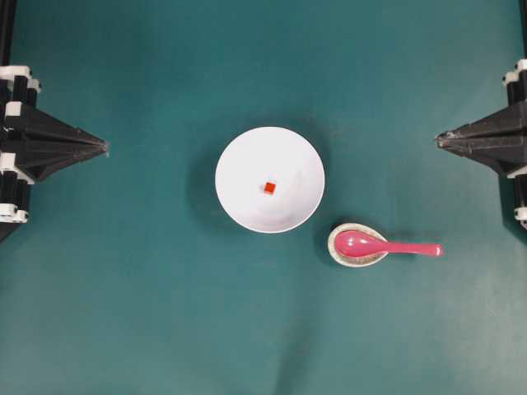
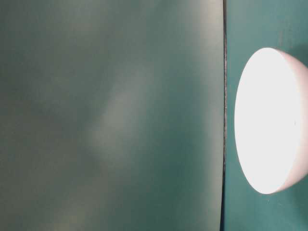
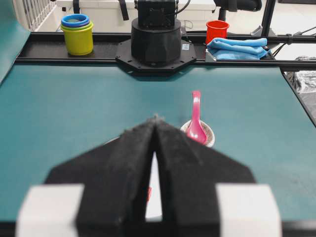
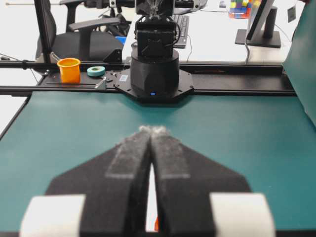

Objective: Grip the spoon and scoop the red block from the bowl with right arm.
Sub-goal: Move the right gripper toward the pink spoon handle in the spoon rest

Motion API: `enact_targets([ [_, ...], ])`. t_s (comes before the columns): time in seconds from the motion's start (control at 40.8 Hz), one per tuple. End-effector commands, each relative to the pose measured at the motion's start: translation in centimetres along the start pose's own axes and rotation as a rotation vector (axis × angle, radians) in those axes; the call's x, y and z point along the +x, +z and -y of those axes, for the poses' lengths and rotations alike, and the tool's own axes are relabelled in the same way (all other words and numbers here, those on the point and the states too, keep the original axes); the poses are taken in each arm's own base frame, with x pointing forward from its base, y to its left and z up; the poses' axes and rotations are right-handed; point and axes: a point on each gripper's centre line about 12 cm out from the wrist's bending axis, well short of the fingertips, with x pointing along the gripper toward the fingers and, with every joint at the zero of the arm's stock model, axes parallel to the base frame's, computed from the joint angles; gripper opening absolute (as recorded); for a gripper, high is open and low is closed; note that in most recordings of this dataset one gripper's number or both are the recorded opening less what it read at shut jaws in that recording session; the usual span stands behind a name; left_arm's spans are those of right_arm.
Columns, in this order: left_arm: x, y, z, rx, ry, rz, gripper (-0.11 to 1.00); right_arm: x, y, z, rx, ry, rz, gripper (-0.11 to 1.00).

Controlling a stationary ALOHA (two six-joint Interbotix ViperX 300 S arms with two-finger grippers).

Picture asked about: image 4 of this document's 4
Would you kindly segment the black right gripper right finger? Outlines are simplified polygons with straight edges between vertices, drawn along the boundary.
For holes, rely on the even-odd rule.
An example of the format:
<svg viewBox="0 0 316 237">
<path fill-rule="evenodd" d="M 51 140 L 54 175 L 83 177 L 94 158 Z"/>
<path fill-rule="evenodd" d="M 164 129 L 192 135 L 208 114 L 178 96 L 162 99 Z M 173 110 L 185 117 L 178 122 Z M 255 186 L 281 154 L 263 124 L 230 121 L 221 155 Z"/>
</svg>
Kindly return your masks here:
<svg viewBox="0 0 316 237">
<path fill-rule="evenodd" d="M 168 237 L 273 237 L 265 196 L 246 178 L 153 127 L 158 219 Z"/>
</svg>

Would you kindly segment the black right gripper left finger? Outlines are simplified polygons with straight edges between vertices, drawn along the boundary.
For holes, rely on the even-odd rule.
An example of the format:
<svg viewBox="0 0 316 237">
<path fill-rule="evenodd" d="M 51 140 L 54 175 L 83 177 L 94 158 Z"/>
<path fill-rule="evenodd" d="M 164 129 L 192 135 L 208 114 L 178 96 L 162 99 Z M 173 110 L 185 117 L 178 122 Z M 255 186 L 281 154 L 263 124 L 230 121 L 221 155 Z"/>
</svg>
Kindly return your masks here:
<svg viewBox="0 0 316 237">
<path fill-rule="evenodd" d="M 144 230 L 150 138 L 140 131 L 110 150 L 55 176 L 31 199 L 22 237 L 132 237 Z"/>
</svg>

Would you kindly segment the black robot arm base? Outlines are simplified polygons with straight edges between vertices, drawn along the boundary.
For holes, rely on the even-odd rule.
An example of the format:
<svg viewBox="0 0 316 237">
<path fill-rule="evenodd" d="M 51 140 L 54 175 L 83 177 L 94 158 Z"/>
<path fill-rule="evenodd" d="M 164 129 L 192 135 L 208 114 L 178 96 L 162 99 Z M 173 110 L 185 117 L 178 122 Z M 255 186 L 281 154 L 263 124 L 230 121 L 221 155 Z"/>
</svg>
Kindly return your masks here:
<svg viewBox="0 0 316 237">
<path fill-rule="evenodd" d="M 115 88 L 142 102 L 169 102 L 193 91 L 192 75 L 180 69 L 174 49 L 180 26 L 171 16 L 173 0 L 137 0 L 135 23 L 137 46 L 130 68 L 118 73 Z"/>
</svg>

